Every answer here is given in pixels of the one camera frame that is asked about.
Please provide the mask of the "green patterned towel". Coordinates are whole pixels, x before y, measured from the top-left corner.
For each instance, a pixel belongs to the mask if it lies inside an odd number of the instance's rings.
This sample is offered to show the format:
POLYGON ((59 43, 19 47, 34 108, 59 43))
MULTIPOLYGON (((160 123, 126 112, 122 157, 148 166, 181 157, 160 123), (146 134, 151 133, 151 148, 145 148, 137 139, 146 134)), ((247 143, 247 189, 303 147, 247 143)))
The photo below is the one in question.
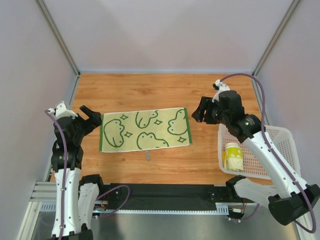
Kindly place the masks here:
POLYGON ((105 113, 101 119, 102 153, 177 148, 193 143, 185 107, 105 113))

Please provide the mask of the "cream yellow crocodile towel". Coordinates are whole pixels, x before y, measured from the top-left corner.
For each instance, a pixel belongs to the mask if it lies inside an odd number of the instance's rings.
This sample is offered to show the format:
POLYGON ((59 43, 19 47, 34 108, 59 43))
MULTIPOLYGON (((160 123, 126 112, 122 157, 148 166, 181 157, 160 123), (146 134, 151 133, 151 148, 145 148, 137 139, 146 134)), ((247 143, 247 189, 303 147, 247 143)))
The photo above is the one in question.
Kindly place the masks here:
POLYGON ((244 171, 244 155, 243 150, 238 143, 229 142, 225 145, 225 155, 223 167, 226 170, 234 172, 244 171))

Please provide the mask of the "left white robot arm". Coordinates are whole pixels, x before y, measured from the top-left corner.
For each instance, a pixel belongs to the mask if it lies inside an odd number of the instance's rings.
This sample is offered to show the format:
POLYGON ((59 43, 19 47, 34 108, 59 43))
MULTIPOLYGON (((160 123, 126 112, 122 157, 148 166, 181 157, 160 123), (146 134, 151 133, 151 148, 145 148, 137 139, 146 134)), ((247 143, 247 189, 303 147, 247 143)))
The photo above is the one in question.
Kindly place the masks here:
POLYGON ((56 182, 53 240, 92 240, 91 217, 94 204, 103 188, 99 174, 82 176, 81 147, 83 138, 102 124, 101 113, 87 108, 80 110, 83 119, 62 101, 48 109, 53 119, 56 141, 52 147, 51 165, 56 182))

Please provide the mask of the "white plastic basket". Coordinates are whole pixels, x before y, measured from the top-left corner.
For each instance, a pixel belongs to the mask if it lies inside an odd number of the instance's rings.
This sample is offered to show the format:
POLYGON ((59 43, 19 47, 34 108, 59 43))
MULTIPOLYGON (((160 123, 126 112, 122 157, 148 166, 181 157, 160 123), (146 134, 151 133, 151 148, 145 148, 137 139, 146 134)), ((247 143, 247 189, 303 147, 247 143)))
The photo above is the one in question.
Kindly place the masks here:
MULTIPOLYGON (((266 131, 268 132, 269 142, 273 143, 278 149, 280 154, 288 162, 288 164, 294 169, 297 174, 300 174, 300 163, 296 149, 296 144, 291 132, 283 127, 267 125, 266 131)), ((231 175, 242 175, 247 178, 257 178, 269 180, 270 177, 255 157, 255 155, 242 143, 240 143, 236 137, 232 136, 225 125, 220 124, 218 127, 217 137, 217 150, 218 150, 218 162, 222 172, 231 175), (223 153, 226 152, 226 144, 236 143, 242 149, 243 152, 243 171, 233 171, 227 168, 225 164, 225 157, 223 153)))

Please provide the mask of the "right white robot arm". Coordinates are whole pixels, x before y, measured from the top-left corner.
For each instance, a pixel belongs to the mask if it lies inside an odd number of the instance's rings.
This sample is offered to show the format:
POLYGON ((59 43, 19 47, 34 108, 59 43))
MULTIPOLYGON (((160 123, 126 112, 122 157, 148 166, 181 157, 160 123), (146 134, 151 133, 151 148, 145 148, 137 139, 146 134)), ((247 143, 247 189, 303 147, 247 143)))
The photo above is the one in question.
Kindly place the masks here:
POLYGON ((254 154, 273 183, 273 186, 261 185, 245 176, 236 176, 226 182, 235 195, 267 207, 281 225, 296 222, 306 213, 316 225, 313 208, 320 198, 319 186, 308 184, 288 164, 270 140, 261 120, 245 113, 241 96, 236 91, 203 96, 191 116, 198 123, 226 126, 228 132, 254 154))

